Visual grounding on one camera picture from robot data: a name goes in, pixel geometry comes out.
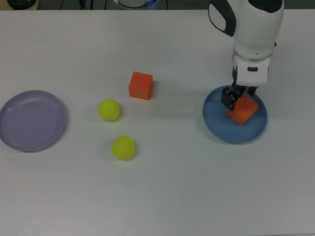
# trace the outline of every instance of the lavender plate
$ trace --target lavender plate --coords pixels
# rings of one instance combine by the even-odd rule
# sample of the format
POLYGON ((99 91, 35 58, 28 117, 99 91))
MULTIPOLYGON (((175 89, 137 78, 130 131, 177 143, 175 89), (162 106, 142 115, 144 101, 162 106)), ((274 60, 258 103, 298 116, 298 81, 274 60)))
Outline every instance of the lavender plate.
POLYGON ((31 90, 12 97, 0 111, 0 138, 13 149, 35 152, 53 144, 66 124, 63 103, 51 93, 31 90))

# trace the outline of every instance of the yellow tennis ball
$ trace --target yellow tennis ball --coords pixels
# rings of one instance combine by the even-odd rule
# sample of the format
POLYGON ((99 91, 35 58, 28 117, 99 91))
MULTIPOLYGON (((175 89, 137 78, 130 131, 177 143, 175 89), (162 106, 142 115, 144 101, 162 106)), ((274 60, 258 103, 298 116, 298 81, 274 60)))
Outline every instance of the yellow tennis ball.
POLYGON ((120 160, 130 160, 136 151, 136 145, 131 137, 117 137, 112 144, 112 152, 120 160))
POLYGON ((102 100, 97 111, 99 116, 106 121, 115 121, 120 115, 119 104, 112 98, 102 100))

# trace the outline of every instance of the plate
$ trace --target plate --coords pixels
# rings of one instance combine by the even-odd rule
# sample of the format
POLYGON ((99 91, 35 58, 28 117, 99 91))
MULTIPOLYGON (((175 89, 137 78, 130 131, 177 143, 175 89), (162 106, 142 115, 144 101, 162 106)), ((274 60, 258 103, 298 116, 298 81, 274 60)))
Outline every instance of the plate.
POLYGON ((63 103, 53 94, 31 90, 12 97, 0 111, 0 138, 13 149, 34 152, 47 148, 66 124, 63 103))
POLYGON ((221 103, 222 89, 225 87, 227 86, 213 90, 205 99, 203 118, 207 127, 214 135, 228 143, 244 144, 254 141, 267 125, 268 116, 264 103, 257 95, 249 96, 258 103, 258 109, 243 126, 240 126, 226 115, 227 108, 221 103))

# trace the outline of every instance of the orange cube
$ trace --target orange cube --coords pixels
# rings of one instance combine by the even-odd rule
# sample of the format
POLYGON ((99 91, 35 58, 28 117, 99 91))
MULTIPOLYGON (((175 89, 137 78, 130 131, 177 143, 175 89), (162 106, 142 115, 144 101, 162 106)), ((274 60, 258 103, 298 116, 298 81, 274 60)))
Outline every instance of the orange cube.
POLYGON ((135 72, 129 84, 129 96, 149 100, 153 86, 153 75, 135 72))
POLYGON ((242 96, 237 100, 234 111, 228 109, 226 114, 239 125, 243 125, 255 113, 257 108, 258 103, 249 97, 242 96))

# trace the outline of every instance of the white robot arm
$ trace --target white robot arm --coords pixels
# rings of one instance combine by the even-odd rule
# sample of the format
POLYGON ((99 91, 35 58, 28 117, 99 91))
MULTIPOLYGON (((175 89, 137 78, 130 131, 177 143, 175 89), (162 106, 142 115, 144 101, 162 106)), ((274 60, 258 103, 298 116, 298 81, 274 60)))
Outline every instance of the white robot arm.
POLYGON ((271 55, 284 14, 283 0, 210 0, 209 18, 220 31, 234 37, 231 88, 222 91, 222 103, 234 110, 246 89, 254 95, 267 83, 271 55))

